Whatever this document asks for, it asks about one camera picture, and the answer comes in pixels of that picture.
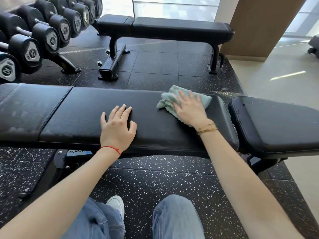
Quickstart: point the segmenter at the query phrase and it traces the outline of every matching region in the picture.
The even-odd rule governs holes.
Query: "knee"
[[[193,203],[189,200],[186,199],[185,197],[171,194],[167,196],[165,199],[163,199],[158,206],[163,206],[165,208],[187,208],[187,207],[194,207]]]

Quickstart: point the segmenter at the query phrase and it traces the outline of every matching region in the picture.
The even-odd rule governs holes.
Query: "cleaning cloth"
[[[161,95],[161,100],[159,101],[159,103],[157,104],[157,108],[166,108],[166,110],[171,113],[174,117],[176,117],[178,120],[180,120],[182,122],[182,120],[178,117],[175,108],[173,106],[173,103],[176,102],[177,104],[180,104],[180,102],[178,101],[178,99],[175,97],[175,95],[180,96],[178,91],[181,90],[186,96],[189,97],[189,92],[187,89],[178,87],[176,85],[173,85],[168,92],[164,92]],[[194,96],[200,96],[201,97],[201,101],[202,104],[204,106],[204,108],[206,109],[208,107],[208,105],[210,104],[212,98],[210,96],[206,96],[203,94],[198,94],[194,92]]]

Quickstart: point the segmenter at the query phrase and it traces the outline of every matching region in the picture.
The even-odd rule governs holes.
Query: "blue denim jeans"
[[[62,239],[123,239],[125,226],[120,212],[88,198]],[[192,202],[169,195],[153,212],[153,239],[205,239]]]

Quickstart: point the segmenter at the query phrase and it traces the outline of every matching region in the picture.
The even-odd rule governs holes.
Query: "white sneaker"
[[[122,216],[122,220],[124,221],[124,203],[121,197],[118,195],[112,196],[106,204],[118,210]]]

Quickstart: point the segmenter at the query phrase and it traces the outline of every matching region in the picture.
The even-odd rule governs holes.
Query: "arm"
[[[174,104],[174,107],[185,123],[197,131],[215,127],[206,116],[200,96],[194,98],[191,91],[189,98],[181,91],[180,95],[181,106]],[[303,238],[275,197],[218,130],[200,133],[200,137],[219,182],[249,238]]]
[[[133,141],[137,125],[127,120],[131,107],[115,107],[108,122],[101,116],[101,146],[112,146],[121,153]],[[52,187],[0,230],[0,238],[60,238],[85,204],[108,167],[119,157],[112,148],[100,149],[92,159]]]

